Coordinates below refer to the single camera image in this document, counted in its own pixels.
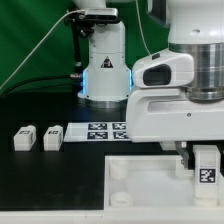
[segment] white cube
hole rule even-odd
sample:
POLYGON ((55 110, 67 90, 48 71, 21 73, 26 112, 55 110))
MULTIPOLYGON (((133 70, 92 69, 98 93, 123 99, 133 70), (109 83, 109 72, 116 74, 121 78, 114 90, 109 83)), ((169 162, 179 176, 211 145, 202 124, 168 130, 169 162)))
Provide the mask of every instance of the white cube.
POLYGON ((63 141, 63 128, 61 126, 49 127, 44 135, 44 150, 59 151, 63 141))
POLYGON ((31 125, 22 127, 13 139, 15 151, 30 151, 36 141, 36 128, 31 125))

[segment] black surface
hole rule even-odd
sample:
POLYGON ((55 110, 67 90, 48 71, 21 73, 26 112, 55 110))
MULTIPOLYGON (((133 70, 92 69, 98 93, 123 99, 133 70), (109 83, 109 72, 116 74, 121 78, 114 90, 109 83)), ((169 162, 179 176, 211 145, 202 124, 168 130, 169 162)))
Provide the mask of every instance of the black surface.
POLYGON ((153 0, 153 8, 149 16, 161 26, 166 26, 167 0, 153 0))
POLYGON ((125 121, 125 108, 104 110, 73 103, 70 93, 23 93, 0 101, 0 210, 103 209, 105 155, 161 154, 159 144, 63 143, 44 152, 48 127, 69 121, 125 121), (13 136, 35 125, 31 152, 15 152, 13 136))
POLYGON ((165 86, 171 81, 171 69, 161 64, 144 71, 143 82, 146 86, 165 86))
POLYGON ((152 56, 152 60, 156 60, 156 59, 158 59, 158 58, 160 58, 160 53, 154 54, 154 55, 152 56))

